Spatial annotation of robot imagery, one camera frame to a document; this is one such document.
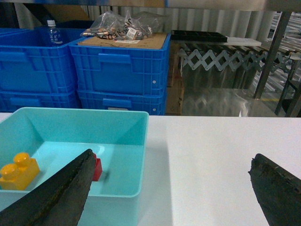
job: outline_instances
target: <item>metal pole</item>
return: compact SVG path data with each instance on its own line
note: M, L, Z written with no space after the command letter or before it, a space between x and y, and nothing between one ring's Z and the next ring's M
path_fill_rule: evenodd
M275 31L275 37L272 41L267 60L265 62L263 71L262 71L259 81L258 81L258 85L256 87L256 91L254 94L255 99L260 99L262 96L265 84L268 80L269 73L273 67L273 63L274 63L277 51L279 49L282 37L285 33L286 26L291 17L291 14L292 14L292 12L282 12L282 14L281 14L281 18L280 18L278 27Z
M300 110L301 110L301 83L293 96L293 100L290 106L288 107L285 116L297 117Z
M279 102L278 102L277 107L275 109L275 115L278 115L279 112L280 112L280 109L282 107L282 102L283 102L283 100L284 100L284 98L287 94L287 89L289 87L289 80L291 80L293 78L293 75L295 74L295 72L299 68L299 66L300 66L300 60L293 60L291 70L287 75L286 83L284 85L284 88L282 90L282 94L280 96Z

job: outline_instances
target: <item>plastic water bottle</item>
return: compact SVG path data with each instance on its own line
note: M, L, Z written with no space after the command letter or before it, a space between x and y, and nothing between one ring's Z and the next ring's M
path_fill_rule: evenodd
M57 47L63 45L63 38L60 30L55 27L54 20L47 20L48 24L48 40L50 47Z

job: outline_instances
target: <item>yellow lego block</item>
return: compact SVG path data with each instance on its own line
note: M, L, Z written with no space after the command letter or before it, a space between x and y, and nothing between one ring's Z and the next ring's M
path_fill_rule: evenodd
M28 153L19 153L14 157L14 163L7 164L0 170L0 185L4 190L25 190L39 171L35 159Z

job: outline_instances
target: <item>crate handle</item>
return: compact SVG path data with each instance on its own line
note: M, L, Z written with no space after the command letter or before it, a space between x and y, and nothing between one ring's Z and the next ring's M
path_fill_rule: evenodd
M107 107L120 107L128 109L132 108L132 101L103 98L103 105Z
M10 98L11 105L15 106L27 106L27 107L42 107L39 99L27 99L27 98Z
M28 62L28 58L25 53L0 52L0 61Z
M98 54L98 61L104 63L119 63L119 64L130 64L131 57L130 55L123 54Z

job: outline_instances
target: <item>label on crate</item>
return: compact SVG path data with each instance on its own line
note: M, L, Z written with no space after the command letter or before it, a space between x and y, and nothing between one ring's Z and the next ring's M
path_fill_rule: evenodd
M128 111L128 109L126 108L118 108L118 107L108 107L108 110Z
M137 44L140 40L116 40L117 43Z
M127 37L130 38L130 39L134 39L135 38L135 35L137 34L137 30L135 30L134 28L130 27L128 29L128 32L127 32Z

